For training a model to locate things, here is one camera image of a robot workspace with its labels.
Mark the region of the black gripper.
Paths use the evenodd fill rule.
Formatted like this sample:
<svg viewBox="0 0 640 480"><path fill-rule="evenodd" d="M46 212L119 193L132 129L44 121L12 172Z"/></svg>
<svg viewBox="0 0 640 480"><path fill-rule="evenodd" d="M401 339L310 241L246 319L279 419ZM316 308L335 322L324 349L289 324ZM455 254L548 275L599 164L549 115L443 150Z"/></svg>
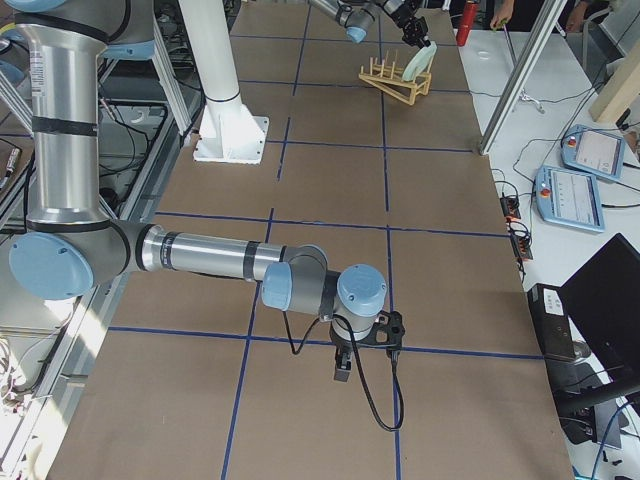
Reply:
<svg viewBox="0 0 640 480"><path fill-rule="evenodd" d="M391 19L402 30L402 40L406 44L422 44L423 47L429 47L426 20L424 17L417 18L416 11L415 5L402 4L391 14Z"/></svg>
<svg viewBox="0 0 640 480"><path fill-rule="evenodd" d="M350 340L346 340L334 333L331 334L331 341L336 348L333 379L339 382L347 382L352 369L352 343Z"/></svg>

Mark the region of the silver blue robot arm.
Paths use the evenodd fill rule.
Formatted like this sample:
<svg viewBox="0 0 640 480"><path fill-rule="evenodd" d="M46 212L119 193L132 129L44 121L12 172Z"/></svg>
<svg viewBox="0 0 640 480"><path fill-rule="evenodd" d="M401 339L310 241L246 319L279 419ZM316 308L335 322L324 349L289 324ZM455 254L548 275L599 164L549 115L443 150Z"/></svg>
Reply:
<svg viewBox="0 0 640 480"><path fill-rule="evenodd" d="M126 272L162 269L256 281L266 306L330 323L342 381L361 369L361 346L393 345L386 283L371 266L335 272L315 246L168 232L102 212L98 59L153 55L151 2L16 1L13 9L29 45L37 175L27 231L9 254L23 288L62 300Z"/></svg>
<svg viewBox="0 0 640 480"><path fill-rule="evenodd" d="M418 48L429 47L431 41L424 17L418 18L419 1L333 1L310 0L309 4L343 27L354 43L360 43L381 13L402 30L402 41Z"/></svg>

